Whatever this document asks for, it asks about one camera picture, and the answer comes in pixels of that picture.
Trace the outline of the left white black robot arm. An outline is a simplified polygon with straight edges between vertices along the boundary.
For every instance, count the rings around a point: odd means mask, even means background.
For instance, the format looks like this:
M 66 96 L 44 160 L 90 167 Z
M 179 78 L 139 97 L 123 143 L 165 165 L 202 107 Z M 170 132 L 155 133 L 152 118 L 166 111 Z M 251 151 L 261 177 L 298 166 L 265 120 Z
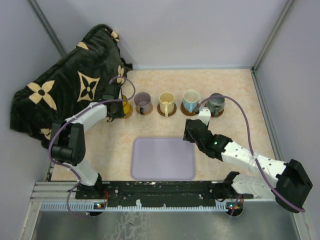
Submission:
M 76 115 L 52 123 L 49 142 L 51 157 L 61 166 L 72 170 L 79 179 L 79 190 L 97 199 L 103 195 L 102 177 L 85 159 L 85 133 L 100 120 L 125 116 L 122 90 L 115 83 L 108 84 L 102 98 L 91 102 Z

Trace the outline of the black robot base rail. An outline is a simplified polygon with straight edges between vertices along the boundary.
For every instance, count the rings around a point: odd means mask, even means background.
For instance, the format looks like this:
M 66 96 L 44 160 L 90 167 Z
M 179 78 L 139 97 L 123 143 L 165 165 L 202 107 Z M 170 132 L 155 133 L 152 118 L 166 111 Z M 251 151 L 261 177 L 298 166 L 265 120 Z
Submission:
M 231 181 L 109 181 L 102 182 L 102 193 L 87 195 L 75 191 L 77 200 L 107 200 L 108 207 L 213 207 L 217 200 L 235 199 L 238 193 Z

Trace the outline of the white light blue mug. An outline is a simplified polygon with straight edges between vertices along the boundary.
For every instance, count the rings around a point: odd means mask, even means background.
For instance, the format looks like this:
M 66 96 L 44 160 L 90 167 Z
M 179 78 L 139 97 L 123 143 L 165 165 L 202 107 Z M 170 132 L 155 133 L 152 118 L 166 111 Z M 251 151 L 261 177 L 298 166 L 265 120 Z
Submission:
M 193 113 L 198 105 L 200 95 L 195 90 L 187 90 L 183 95 L 183 107 L 188 113 Z

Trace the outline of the purple glass mug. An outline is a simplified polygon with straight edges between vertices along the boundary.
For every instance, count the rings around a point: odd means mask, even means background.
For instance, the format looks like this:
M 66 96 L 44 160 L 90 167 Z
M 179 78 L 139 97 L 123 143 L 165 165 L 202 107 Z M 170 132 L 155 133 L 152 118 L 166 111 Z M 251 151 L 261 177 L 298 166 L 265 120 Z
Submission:
M 147 92 L 139 92 L 134 96 L 134 103 L 139 107 L 143 107 L 143 112 L 146 113 L 150 110 L 151 96 Z

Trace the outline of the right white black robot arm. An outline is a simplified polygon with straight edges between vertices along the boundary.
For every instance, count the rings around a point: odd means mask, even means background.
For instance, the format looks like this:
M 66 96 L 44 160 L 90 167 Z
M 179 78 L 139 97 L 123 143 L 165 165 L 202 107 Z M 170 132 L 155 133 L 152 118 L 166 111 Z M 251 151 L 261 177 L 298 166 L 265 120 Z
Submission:
M 183 139 L 196 144 L 207 157 L 248 168 L 262 179 L 274 194 L 276 202 L 292 213 L 304 213 L 305 203 L 313 184 L 303 165 L 294 159 L 275 160 L 252 153 L 231 138 L 212 134 L 201 120 L 185 121 Z

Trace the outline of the cream ceramic mug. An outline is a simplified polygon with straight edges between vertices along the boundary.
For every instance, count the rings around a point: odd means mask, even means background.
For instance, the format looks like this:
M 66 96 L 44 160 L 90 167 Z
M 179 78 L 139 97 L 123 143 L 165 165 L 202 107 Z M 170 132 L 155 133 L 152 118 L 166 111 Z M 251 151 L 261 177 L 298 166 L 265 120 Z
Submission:
M 171 92 L 163 92 L 159 96 L 160 109 L 165 113 L 165 117 L 174 110 L 175 97 Z

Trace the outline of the woven rattan coaster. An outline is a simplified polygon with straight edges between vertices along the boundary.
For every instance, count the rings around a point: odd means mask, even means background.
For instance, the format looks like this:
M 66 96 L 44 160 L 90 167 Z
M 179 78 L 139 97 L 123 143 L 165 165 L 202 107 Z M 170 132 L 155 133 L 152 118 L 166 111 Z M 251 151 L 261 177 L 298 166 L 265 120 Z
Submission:
M 152 104 L 150 104 L 150 109 L 148 112 L 143 112 L 144 109 L 142 106 L 138 106 L 138 105 L 135 106 L 135 111 L 141 116 L 147 116 L 147 115 L 151 114 L 153 109 L 154 109 L 154 107 Z
M 125 114 L 125 116 L 123 118 L 128 119 L 132 114 L 133 114 L 133 108 L 131 106 L 129 111 Z

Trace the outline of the grey ceramic mug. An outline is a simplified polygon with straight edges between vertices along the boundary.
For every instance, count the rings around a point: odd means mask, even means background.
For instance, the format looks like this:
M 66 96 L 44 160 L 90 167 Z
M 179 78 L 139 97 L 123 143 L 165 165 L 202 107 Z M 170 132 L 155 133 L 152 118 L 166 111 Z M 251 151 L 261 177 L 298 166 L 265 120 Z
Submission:
M 221 97 L 222 94 L 220 93 L 212 93 L 210 96 L 214 97 L 207 101 L 206 106 L 210 110 L 210 112 L 213 112 L 214 115 L 218 115 L 219 112 L 224 110 L 225 107 L 225 99 Z

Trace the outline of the yellow glass mug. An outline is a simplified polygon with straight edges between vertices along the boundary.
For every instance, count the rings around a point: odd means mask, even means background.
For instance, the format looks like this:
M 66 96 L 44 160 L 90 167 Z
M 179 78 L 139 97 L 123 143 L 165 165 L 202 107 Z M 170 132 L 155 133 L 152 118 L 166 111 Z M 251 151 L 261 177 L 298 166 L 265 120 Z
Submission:
M 122 102 L 122 106 L 123 106 L 123 113 L 126 114 L 129 110 L 130 110 L 130 103 L 127 101 L 127 97 L 125 95 L 122 95 L 122 99 L 124 100 Z

